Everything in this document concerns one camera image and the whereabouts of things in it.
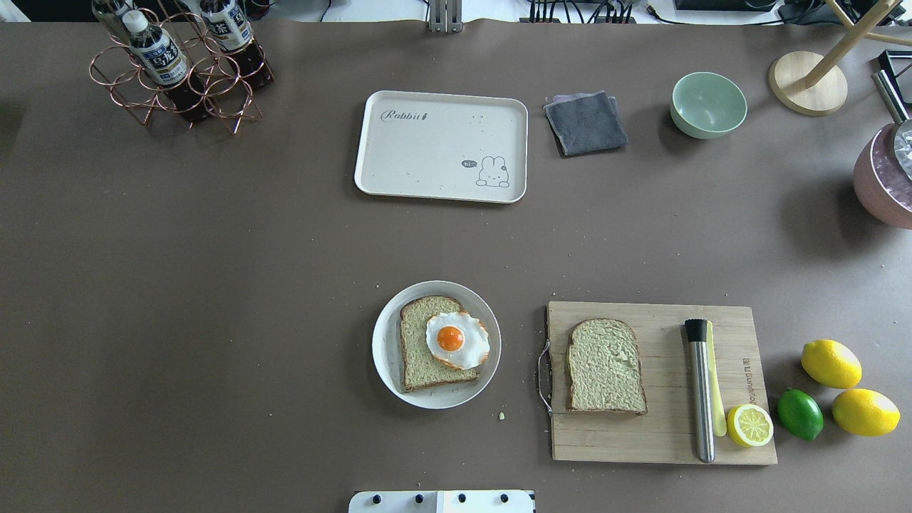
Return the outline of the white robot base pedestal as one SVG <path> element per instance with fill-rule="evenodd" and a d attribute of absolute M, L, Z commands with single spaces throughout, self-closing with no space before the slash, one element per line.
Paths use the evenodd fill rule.
<path fill-rule="evenodd" d="M 348 512 L 535 512 L 534 491 L 522 489 L 362 491 Z"/>

